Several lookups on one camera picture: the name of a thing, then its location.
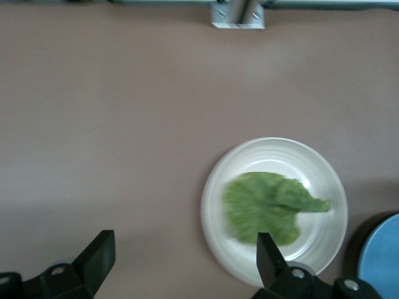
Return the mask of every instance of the brown table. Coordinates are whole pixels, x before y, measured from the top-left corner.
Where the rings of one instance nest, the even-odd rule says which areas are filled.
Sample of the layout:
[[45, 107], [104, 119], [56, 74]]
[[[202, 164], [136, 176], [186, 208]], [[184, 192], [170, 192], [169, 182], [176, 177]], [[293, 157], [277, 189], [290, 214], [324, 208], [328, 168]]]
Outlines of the brown table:
[[0, 6], [0, 270], [24, 279], [114, 229], [106, 298], [249, 298], [201, 232], [211, 168], [281, 136], [335, 168], [349, 227], [397, 209], [397, 12], [271, 11], [223, 31], [200, 7]]

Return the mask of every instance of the screw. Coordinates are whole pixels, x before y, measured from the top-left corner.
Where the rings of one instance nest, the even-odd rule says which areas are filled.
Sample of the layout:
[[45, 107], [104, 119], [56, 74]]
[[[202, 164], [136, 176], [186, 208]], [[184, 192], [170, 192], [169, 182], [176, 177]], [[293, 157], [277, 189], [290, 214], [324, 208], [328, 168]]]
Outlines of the screw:
[[10, 281], [10, 278], [8, 278], [7, 276], [4, 276], [4, 277], [0, 278], [0, 285], [5, 285], [8, 281]]
[[62, 267], [57, 267], [53, 271], [51, 271], [51, 275], [58, 275], [64, 272], [64, 268]]
[[222, 19], [226, 16], [226, 14], [223, 11], [217, 11], [216, 14], [221, 17]]
[[355, 282], [351, 279], [345, 279], [344, 284], [348, 289], [353, 290], [353, 291], [357, 291], [360, 288], [359, 285], [357, 284], [357, 282]]
[[302, 270], [299, 269], [294, 269], [292, 271], [293, 276], [295, 276], [296, 278], [304, 278], [305, 277], [305, 273]]

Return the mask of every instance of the green leaf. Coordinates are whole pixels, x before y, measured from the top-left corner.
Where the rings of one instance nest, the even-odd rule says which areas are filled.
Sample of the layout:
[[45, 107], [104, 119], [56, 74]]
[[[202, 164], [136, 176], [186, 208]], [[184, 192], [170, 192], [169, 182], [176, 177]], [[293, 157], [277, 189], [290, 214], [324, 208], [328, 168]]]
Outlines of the green leaf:
[[277, 173], [244, 173], [227, 183], [224, 211], [234, 236], [256, 244], [258, 232], [269, 232], [277, 245], [290, 245], [300, 232], [299, 212], [327, 212], [328, 201], [313, 198], [296, 179]]

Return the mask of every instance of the metal bracket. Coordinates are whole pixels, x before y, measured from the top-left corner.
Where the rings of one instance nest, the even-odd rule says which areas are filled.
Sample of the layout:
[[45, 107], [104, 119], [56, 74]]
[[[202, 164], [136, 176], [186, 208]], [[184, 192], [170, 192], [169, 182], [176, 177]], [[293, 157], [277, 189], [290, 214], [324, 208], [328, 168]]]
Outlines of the metal bracket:
[[257, 0], [232, 0], [211, 5], [212, 24], [220, 29], [264, 29], [264, 8]]
[[269, 233], [258, 233], [256, 265], [265, 288], [252, 299], [382, 299], [367, 282], [339, 277], [328, 285], [302, 267], [290, 267]]
[[23, 282], [16, 272], [0, 273], [1, 299], [93, 299], [115, 263], [115, 234], [103, 230], [74, 260]]

